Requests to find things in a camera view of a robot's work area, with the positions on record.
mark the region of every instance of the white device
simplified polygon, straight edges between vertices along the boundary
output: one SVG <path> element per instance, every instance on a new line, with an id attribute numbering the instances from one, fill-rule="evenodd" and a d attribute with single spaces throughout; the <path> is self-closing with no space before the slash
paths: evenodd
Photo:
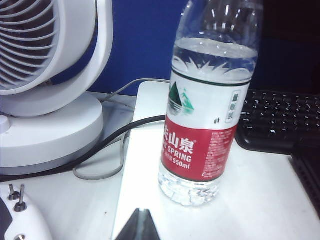
<path id="1" fill-rule="evenodd" d="M 113 41 L 111 0 L 0 0 L 0 174 L 53 169 L 82 156 L 103 129 L 102 105 L 84 93 Z M 46 84 L 96 46 L 74 78 Z"/>
<path id="2" fill-rule="evenodd" d="M 19 189 L 12 185 L 10 187 L 13 191 Z M 3 237 L 1 234 L 4 234 L 5 240 L 52 240 L 45 218 L 28 195 L 24 193 L 24 187 L 21 185 L 20 191 L 13 193 L 8 185 L 0 185 L 1 224 L 2 227 L 7 228 L 1 229 L 5 232 L 0 232 L 0 238 Z"/>

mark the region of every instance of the black cable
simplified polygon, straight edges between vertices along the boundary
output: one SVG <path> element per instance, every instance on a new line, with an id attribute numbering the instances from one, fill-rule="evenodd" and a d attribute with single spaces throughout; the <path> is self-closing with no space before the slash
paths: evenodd
<path id="1" fill-rule="evenodd" d="M 23 175 L 0 175 L 0 183 L 7 182 L 7 181 L 14 181 L 14 180 L 19 180 L 19 179 L 28 179 L 28 178 L 35 178 L 35 177 L 43 177 L 43 176 L 48 176 L 48 175 L 53 175 L 53 174 L 60 174 L 68 171 L 72 171 L 72 169 L 85 162 L 92 156 L 94 156 L 96 153 L 98 153 L 100 150 L 102 150 L 106 145 L 108 145 L 110 142 L 112 142 L 115 138 L 119 137 L 120 135 L 124 134 L 125 132 L 137 128 L 141 125 L 153 123 L 153 122 L 158 122 L 158 121 L 163 121 L 165 120 L 165 115 L 160 115 L 160 116 L 153 116 L 153 117 L 148 117 L 144 118 L 132 123 L 129 123 L 128 125 L 120 128 L 119 130 L 115 131 L 112 133 L 110 136 L 108 136 L 105 140 L 102 142 L 99 142 L 96 144 L 90 151 L 88 151 L 86 154 L 83 156 L 68 162 L 62 166 L 47 170 L 47 171 L 42 171 L 42 172 L 36 172 L 36 173 L 31 173 L 31 174 L 23 174 Z"/>

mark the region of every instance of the green mountain logo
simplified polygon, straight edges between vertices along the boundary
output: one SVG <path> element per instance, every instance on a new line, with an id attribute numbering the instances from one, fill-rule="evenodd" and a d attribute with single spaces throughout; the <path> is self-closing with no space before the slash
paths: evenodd
<path id="1" fill-rule="evenodd" d="M 169 111 L 172 115 L 178 115 L 181 111 L 185 115 L 190 115 L 194 112 L 194 107 L 191 104 L 187 94 L 179 93 L 177 83 L 175 82 L 169 91 Z"/>

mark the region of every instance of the blue background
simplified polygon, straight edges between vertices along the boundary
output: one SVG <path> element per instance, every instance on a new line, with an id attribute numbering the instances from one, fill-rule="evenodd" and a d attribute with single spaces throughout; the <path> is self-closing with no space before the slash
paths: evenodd
<path id="1" fill-rule="evenodd" d="M 90 91 L 110 93 L 139 78 L 169 79 L 185 0 L 114 0 L 110 59 Z M 137 95 L 139 84 L 122 94 Z"/>
<path id="2" fill-rule="evenodd" d="M 287 2 L 264 1 L 263 38 L 251 88 L 286 92 L 313 89 L 313 93 L 320 93 L 319 20 L 310 18 L 313 8 L 309 5 L 303 9 L 304 5 L 298 4 L 288 11 Z M 169 79 L 176 31 L 186 3 L 113 0 L 111 55 L 89 90 L 110 93 L 138 78 Z M 136 96 L 138 87 L 136 83 L 122 94 Z"/>

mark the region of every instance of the power cord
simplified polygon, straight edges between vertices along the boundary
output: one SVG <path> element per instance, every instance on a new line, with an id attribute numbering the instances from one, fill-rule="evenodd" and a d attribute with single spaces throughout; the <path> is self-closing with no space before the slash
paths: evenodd
<path id="1" fill-rule="evenodd" d="M 130 108 L 131 110 L 135 110 L 134 107 L 132 107 L 132 106 L 126 104 L 126 103 L 123 103 L 123 102 L 119 102 L 119 101 L 112 100 L 111 98 L 114 97 L 115 95 L 121 93 L 123 90 L 125 90 L 126 88 L 128 88 L 128 87 L 131 86 L 132 84 L 137 83 L 137 82 L 144 82 L 144 81 L 160 82 L 160 83 L 170 83 L 169 80 L 159 79 L 159 78 L 139 78 L 139 79 L 136 79 L 136 80 L 133 80 L 133 81 L 129 82 L 127 85 L 123 86 L 122 88 L 120 88 L 119 90 L 113 92 L 112 94 L 110 94 L 110 95 L 107 96 L 107 97 L 98 98 L 98 100 L 101 101 L 102 103 L 103 103 L 103 102 L 110 102 L 110 103 L 120 104 L 120 105 L 123 105 L 123 106 L 126 106 L 126 107 Z M 91 181 L 91 180 L 107 179 L 107 178 L 110 178 L 110 177 L 118 174 L 118 173 L 122 170 L 122 168 L 123 168 L 123 166 L 124 166 L 124 163 L 125 163 L 125 154 L 124 154 L 124 152 L 125 152 L 125 135 L 128 136 L 127 133 L 126 133 L 126 134 L 123 134 L 122 137 L 119 138 L 117 141 L 113 141 L 112 143 L 110 143 L 110 144 L 108 144 L 107 146 L 105 146 L 105 148 L 106 148 L 106 147 L 108 147 L 108 146 L 110 146 L 110 145 L 112 145 L 112 144 L 114 144 L 114 143 L 116 143 L 116 142 L 118 142 L 118 141 L 121 140 L 121 145 L 120 145 L 120 166 L 119 166 L 119 167 L 117 167 L 116 169 L 111 170 L 111 171 L 109 171 L 109 172 L 107 172 L 107 173 L 104 173 L 104 174 L 100 174 L 100 175 L 99 175 L 99 174 L 83 174 L 83 173 L 80 173 L 80 172 L 78 171 L 78 169 L 79 169 L 81 166 L 78 165 L 78 166 L 75 166 L 75 167 L 72 169 L 73 174 L 74 174 L 77 178 L 80 178 L 80 179 L 83 179 L 83 180 L 89 180 L 89 181 Z"/>
<path id="2" fill-rule="evenodd" d="M 108 99 L 112 98 L 113 96 L 121 93 L 123 90 L 125 90 L 126 88 L 128 88 L 129 86 L 131 86 L 132 84 L 136 83 L 136 82 L 159 82 L 159 83 L 170 83 L 170 80 L 165 80 L 165 79 L 160 79 L 160 78 L 138 78 L 136 80 L 133 80 L 131 82 L 129 82 L 127 85 L 123 86 L 122 88 L 120 88 L 119 90 L 111 93 L 109 96 L 105 97 L 102 99 L 102 101 L 108 101 Z"/>

